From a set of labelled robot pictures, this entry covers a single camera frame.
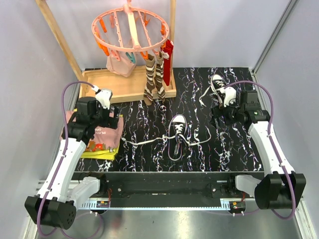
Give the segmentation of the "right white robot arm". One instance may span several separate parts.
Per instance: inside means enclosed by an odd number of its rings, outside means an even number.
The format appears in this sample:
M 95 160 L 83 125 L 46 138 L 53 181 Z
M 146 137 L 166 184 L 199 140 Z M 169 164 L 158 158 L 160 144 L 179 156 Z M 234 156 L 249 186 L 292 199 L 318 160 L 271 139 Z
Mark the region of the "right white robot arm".
M 264 168 L 264 178 L 252 175 L 233 176 L 226 185 L 231 197 L 245 192 L 255 198 L 259 209 L 292 209 L 298 203 L 306 186 L 306 178 L 296 173 L 280 148 L 270 114 L 262 110 L 256 91 L 243 91 L 236 97 L 233 88 L 217 90 L 219 105 L 212 108 L 211 123 L 218 127 L 220 119 L 225 124 L 241 123 L 256 145 Z

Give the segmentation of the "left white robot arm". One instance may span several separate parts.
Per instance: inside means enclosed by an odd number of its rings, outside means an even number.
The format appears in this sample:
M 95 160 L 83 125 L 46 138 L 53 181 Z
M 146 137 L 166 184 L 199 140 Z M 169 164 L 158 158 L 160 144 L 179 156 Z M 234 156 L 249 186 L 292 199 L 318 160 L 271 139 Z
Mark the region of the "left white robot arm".
M 24 206 L 38 226 L 69 229 L 77 210 L 91 196 L 103 197 L 108 190 L 106 177 L 88 173 L 81 183 L 69 189 L 75 167 L 94 138 L 97 127 L 116 129 L 119 109 L 110 104 L 110 97 L 82 97 L 62 132 L 60 149 L 51 171 L 35 196 L 28 196 Z

